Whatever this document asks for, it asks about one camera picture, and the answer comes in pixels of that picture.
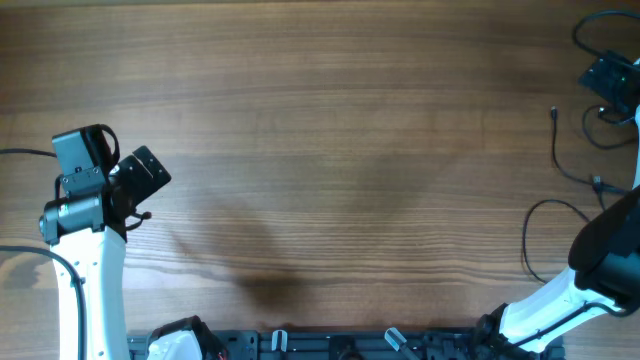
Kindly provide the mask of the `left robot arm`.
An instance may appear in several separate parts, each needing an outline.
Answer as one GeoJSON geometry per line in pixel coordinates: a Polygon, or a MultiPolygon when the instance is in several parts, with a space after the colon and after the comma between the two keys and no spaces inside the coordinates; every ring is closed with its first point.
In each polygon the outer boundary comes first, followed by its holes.
{"type": "Polygon", "coordinates": [[[121,157],[113,130],[96,124],[52,139],[62,173],[40,218],[53,253],[63,359],[127,359],[122,281],[128,232],[150,218],[137,207],[171,180],[145,146],[121,157]]]}

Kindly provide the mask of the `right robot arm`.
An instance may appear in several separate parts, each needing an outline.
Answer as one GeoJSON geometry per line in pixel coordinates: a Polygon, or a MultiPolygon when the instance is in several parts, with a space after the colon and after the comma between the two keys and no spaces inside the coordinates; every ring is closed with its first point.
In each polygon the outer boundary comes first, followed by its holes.
{"type": "Polygon", "coordinates": [[[632,189],[576,236],[568,266],[539,290],[484,315],[472,359],[553,359],[551,344],[601,315],[639,310],[639,175],[632,189]]]}

